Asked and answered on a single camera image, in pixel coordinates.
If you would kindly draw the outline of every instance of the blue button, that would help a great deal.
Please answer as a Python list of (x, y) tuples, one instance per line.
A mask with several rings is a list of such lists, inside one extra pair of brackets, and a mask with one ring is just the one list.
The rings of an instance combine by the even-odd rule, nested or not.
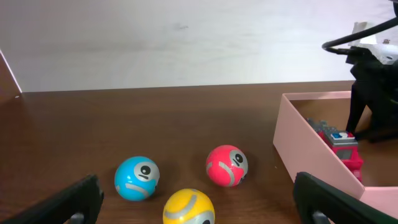
[(334, 133), (331, 134), (334, 138), (342, 138), (342, 136), (339, 133)]

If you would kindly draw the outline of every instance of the toy vehicle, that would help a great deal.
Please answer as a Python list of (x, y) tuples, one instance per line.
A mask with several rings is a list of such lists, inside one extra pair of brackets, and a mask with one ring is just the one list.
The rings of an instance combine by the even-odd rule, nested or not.
[(358, 142), (352, 133), (339, 131), (328, 125), (326, 121), (314, 122), (307, 119), (311, 127), (318, 133), (330, 149), (341, 159), (343, 164), (362, 182), (362, 158), (358, 153)]

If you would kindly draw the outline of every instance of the pink ball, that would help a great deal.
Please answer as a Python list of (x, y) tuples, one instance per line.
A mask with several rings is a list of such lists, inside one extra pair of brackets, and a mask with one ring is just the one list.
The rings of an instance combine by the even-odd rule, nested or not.
[(248, 160), (235, 146), (218, 146), (206, 160), (210, 179), (223, 187), (233, 187), (242, 182), (248, 172)]

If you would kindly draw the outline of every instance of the toy ball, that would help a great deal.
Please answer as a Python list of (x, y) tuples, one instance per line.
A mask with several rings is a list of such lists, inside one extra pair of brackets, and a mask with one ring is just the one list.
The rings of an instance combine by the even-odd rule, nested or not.
[(141, 201), (151, 196), (160, 178), (154, 161), (136, 156), (124, 161), (114, 175), (114, 186), (122, 198)]
[(206, 160), (206, 171), (210, 179), (223, 187), (240, 184), (249, 169), (243, 152), (234, 146), (218, 146)]
[(195, 189), (175, 192), (163, 210), (163, 224), (214, 224), (215, 213), (211, 200)]

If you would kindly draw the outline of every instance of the white backdrop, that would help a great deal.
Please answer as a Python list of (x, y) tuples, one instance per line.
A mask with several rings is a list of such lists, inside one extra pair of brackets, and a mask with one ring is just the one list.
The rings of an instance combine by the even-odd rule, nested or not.
[(321, 49), (387, 0), (0, 0), (22, 91), (352, 80)]

